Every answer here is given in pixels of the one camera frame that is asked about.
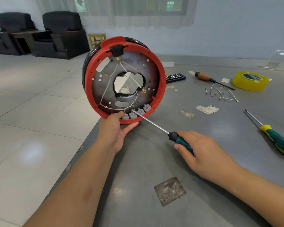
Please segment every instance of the green screwdriver handle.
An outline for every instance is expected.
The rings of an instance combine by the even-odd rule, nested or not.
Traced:
[[[177,144],[181,144],[185,146],[186,149],[188,149],[189,152],[193,154],[193,149],[190,147],[190,145],[182,137],[180,137],[177,133],[173,131],[173,132],[170,132],[168,136],[169,136],[169,140],[174,141]]]
[[[276,148],[284,154],[284,137],[275,132],[271,126],[261,126],[261,131],[267,134],[267,136],[273,141]]]

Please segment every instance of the hand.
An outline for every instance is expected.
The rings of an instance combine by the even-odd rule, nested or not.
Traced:
[[[96,142],[100,145],[105,145],[106,148],[112,149],[115,154],[117,154],[122,146],[124,137],[129,133],[134,127],[136,127],[139,122],[129,124],[123,129],[120,128],[119,119],[122,118],[124,113],[122,111],[110,115],[107,119],[102,118],[99,126],[99,133]]]
[[[174,148],[182,155],[189,167],[209,181],[219,186],[229,183],[241,167],[211,137],[194,131],[177,131],[193,149],[193,156],[183,145]]]

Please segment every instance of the metal square plate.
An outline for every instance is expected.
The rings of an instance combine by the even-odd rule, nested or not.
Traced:
[[[186,194],[185,189],[177,177],[166,180],[154,187],[162,206],[173,202]]]

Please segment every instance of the gray connector block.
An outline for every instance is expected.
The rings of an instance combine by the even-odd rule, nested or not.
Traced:
[[[137,113],[139,113],[140,115],[144,115],[145,111],[143,109],[138,108]]]
[[[144,104],[144,111],[148,112],[151,109],[151,106],[149,104]]]
[[[129,113],[128,115],[129,115],[130,119],[135,119],[135,118],[138,117],[138,115],[136,113],[133,113],[133,112]]]
[[[128,116],[128,114],[124,114],[124,115],[123,115],[123,117],[122,117],[122,119],[124,119],[124,120],[127,120],[127,119],[129,119],[129,116]]]

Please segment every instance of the black armchair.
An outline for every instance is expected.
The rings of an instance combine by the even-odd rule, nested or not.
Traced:
[[[42,19],[48,31],[33,34],[34,56],[71,59],[90,50],[78,13],[54,11]]]
[[[11,33],[35,30],[30,14],[0,13],[0,54],[21,55],[16,39]]]

